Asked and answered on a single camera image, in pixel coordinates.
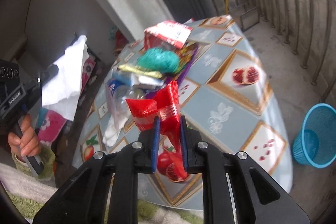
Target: pink cloth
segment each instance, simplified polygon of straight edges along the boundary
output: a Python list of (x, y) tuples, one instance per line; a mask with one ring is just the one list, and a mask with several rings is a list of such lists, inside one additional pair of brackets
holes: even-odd
[[(90, 58), (85, 61), (83, 66), (81, 93), (83, 92), (95, 65), (96, 62), (92, 61)], [(67, 119), (63, 118), (60, 114), (53, 110), (48, 110), (40, 127), (38, 139), (41, 143), (50, 146), (53, 141), (56, 140), (66, 122)]]

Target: table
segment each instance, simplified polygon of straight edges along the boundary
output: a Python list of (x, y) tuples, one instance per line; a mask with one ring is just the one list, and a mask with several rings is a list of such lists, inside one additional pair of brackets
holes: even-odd
[[(221, 16), (186, 24), (193, 28), (188, 40), (197, 42), (199, 50), (179, 87), (181, 114), (203, 140), (228, 153), (246, 151), (284, 190), (292, 186), (292, 158), (287, 132), (278, 102), (262, 64), (240, 28), (230, 16)], [(143, 43), (127, 45), (114, 65), (136, 64), (143, 54)], [(87, 140), (97, 140), (94, 151), (114, 153), (137, 140), (138, 128), (129, 120), (113, 147), (105, 147), (102, 133), (107, 128), (105, 78), (83, 126), (73, 166), (85, 160)], [(172, 149), (167, 137), (163, 147)], [(177, 208), (203, 209), (202, 175), (190, 175), (172, 182), (159, 172), (139, 174), (138, 198)]]

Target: red bag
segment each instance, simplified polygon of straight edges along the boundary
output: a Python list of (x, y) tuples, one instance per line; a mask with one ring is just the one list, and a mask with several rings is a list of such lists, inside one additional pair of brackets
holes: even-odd
[(160, 119), (161, 134), (168, 136), (176, 151), (180, 151), (180, 105), (177, 82), (170, 82), (153, 99), (126, 99), (136, 126), (140, 131), (153, 127)]

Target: blue trash basket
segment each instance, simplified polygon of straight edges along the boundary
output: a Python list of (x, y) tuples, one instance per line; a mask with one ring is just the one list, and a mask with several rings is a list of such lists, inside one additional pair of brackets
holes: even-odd
[(336, 158), (336, 110), (317, 104), (307, 113), (293, 144), (295, 160), (303, 165), (324, 168)]

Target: white paper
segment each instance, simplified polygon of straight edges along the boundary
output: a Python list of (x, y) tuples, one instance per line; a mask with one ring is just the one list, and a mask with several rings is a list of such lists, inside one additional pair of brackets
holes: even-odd
[(65, 119), (74, 120), (78, 99), (82, 89), (82, 73), (87, 53), (86, 36), (65, 50), (65, 54), (54, 62), (58, 74), (42, 89), (42, 107), (54, 110)]

